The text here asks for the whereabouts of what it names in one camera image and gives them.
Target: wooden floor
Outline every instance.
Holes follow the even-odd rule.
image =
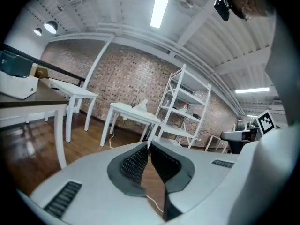
[[[75,160],[95,152],[109,148],[107,136],[104,147],[100,147],[100,139],[104,124],[91,119],[88,132],[84,131],[85,115],[73,115],[71,142],[64,142],[67,165]],[[140,137],[115,128],[115,136],[111,140],[112,147],[138,142]],[[60,170],[55,143],[53,119],[31,122],[22,127],[1,132],[2,150],[16,187],[26,195],[44,180]],[[153,198],[163,210],[165,187],[154,169],[150,157],[142,178],[142,187],[148,196]],[[149,203],[162,216],[153,201]]]

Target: white table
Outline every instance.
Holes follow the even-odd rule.
[[[28,116],[32,113],[55,111],[54,137],[61,168],[67,166],[63,148],[62,123],[68,101],[43,82],[38,82],[36,93],[24,100],[0,94],[0,119]]]
[[[129,106],[127,104],[124,104],[124,103],[111,103],[110,104],[110,108],[108,111],[108,115],[107,115],[107,118],[105,121],[104,129],[103,129],[103,133],[102,133],[102,137],[101,137],[101,143],[100,143],[101,147],[104,146],[108,127],[109,127],[110,121],[112,119],[113,111],[115,111],[115,116],[112,121],[112,127],[110,130],[110,133],[113,133],[113,128],[114,128],[114,125],[116,124],[118,115],[146,125],[146,127],[142,133],[142,137],[141,137],[140,141],[143,140],[143,138],[146,134],[146,131],[149,127],[149,124],[153,124],[154,125],[153,129],[148,138],[148,147],[150,147],[151,141],[153,140],[153,137],[158,128],[158,125],[161,123],[161,120],[159,120],[157,117],[155,117],[151,113],[139,111],[137,109],[132,108],[131,106]]]
[[[72,127],[72,117],[74,112],[74,106],[75,101],[77,98],[88,98],[92,99],[92,102],[90,103],[88,114],[86,116],[84,130],[89,130],[89,124],[90,124],[90,116],[93,111],[93,107],[96,101],[97,94],[87,91],[86,89],[83,89],[81,87],[78,87],[74,84],[63,82],[59,80],[55,80],[53,78],[49,78],[49,85],[52,85],[62,92],[66,93],[70,96],[69,105],[67,109],[67,121],[66,121],[66,141],[69,143],[71,141],[71,127]]]

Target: white cable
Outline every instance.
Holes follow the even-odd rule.
[[[162,210],[159,208],[158,204],[156,203],[156,201],[155,201],[153,198],[150,198],[148,195],[146,195],[146,196],[147,196],[147,198],[149,198],[150,200],[152,200],[152,201],[155,203],[155,205],[156,205],[156,207],[158,208],[158,210],[160,210],[162,213],[164,213],[164,211],[162,211]]]
[[[112,137],[109,139],[109,147],[110,148],[114,148],[112,147],[112,144],[111,144],[111,139],[114,137],[114,131],[112,131]]]

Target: vent grille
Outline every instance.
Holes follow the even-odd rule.
[[[67,182],[66,185],[45,206],[44,210],[57,218],[61,218],[77,195],[81,186],[82,184],[77,182]]]
[[[234,163],[226,162],[226,161],[221,161],[216,159],[215,161],[212,162],[212,164],[221,166],[221,167],[227,167],[227,168],[232,168]]]

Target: white shelving unit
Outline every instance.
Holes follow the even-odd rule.
[[[177,83],[176,88],[172,87],[171,82]],[[190,92],[182,89],[181,87],[187,88],[188,90],[193,91],[193,93],[190,93]],[[199,97],[196,97],[194,95],[196,91],[199,91],[201,89],[206,89],[208,91],[205,101],[202,101]],[[197,77],[195,77],[193,74],[188,72],[186,70],[185,64],[183,65],[182,69],[180,69],[179,71],[177,71],[174,74],[171,74],[169,81],[167,83],[167,86],[165,88],[163,97],[160,100],[160,104],[158,106],[156,115],[155,115],[157,117],[159,114],[159,111],[161,109],[167,111],[165,119],[160,124],[161,129],[160,129],[160,132],[159,132],[156,140],[160,140],[160,141],[162,139],[166,140],[165,138],[161,138],[161,135],[163,132],[171,133],[171,134],[177,135],[176,139],[178,138],[178,136],[186,137],[187,142],[188,142],[188,148],[190,148],[195,143],[196,137],[201,129],[201,126],[203,123],[203,118],[205,116],[205,112],[206,112],[206,109],[207,109],[207,106],[208,106],[209,100],[210,100],[210,92],[211,92],[211,85],[203,83]],[[172,96],[172,100],[168,106],[164,106],[163,101],[167,94]],[[183,101],[189,105],[191,105],[191,104],[203,105],[204,109],[201,114],[201,119],[197,119],[186,112],[183,112],[183,111],[173,108],[174,103],[177,99],[180,101]],[[183,121],[181,127],[170,126],[167,124],[171,113],[175,113],[177,115],[184,117],[184,121]],[[195,122],[198,122],[198,127],[194,134],[190,134],[186,130],[186,125],[185,125],[186,119],[190,119]],[[170,144],[179,144],[176,140],[171,140],[171,139],[169,139],[169,143]]]

